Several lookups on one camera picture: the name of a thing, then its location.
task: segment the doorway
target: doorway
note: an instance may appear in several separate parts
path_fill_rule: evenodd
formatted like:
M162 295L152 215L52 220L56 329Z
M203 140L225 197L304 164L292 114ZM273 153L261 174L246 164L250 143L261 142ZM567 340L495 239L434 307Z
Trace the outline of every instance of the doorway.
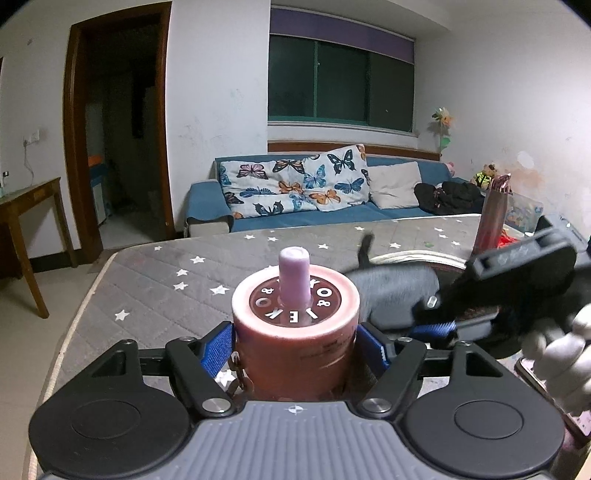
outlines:
M170 7L121 10L70 31L64 146L86 262L175 237L164 109Z

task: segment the sofa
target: sofa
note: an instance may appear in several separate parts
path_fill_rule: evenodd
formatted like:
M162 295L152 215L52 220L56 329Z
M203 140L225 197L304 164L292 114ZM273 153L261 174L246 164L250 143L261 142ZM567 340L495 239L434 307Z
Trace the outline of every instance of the sofa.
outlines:
M309 154L267 154L222 157L215 159L213 165L213 176L215 178L194 183L189 191L185 222L186 236L203 236L216 233L241 232L259 229L325 225L330 223L371 222L375 220L394 220L431 216L430 213L427 213L418 207L380 209L370 201L362 205L354 205L332 212L314 210L273 216L261 216L257 218L233 218L232 212L225 202L222 186L219 182L220 167L223 167L225 162L241 161L244 163L266 163L285 158L303 160L309 156ZM366 161L368 167L387 166L416 161L418 163L422 182L432 185L437 185L449 180L459 182L464 181L462 179L452 178L447 166L444 163L436 161L419 160L416 158L377 157L371 155L367 155Z

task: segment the window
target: window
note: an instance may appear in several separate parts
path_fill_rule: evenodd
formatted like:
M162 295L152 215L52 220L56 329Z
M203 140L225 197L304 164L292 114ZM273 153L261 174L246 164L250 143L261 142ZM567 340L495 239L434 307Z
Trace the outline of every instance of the window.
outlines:
M271 35L269 120L411 132L413 100L410 63L325 41Z

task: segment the gray gripper base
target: gray gripper base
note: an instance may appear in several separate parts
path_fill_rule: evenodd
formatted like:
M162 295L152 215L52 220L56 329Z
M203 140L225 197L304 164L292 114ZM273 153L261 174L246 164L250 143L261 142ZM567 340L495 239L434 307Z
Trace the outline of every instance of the gray gripper base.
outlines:
M394 428L343 402L250 401L238 415L199 424L172 460L134 480L444 480ZM550 479L538 474L535 480ZM58 480L47 475L44 480Z

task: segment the green leaf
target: green leaf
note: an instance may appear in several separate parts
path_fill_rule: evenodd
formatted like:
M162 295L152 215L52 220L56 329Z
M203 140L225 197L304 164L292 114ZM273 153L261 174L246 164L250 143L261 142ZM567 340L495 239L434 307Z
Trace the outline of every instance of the green leaf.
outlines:
M451 141L452 140L449 137L443 137L440 143L441 149L443 150L444 148L446 148L451 143Z

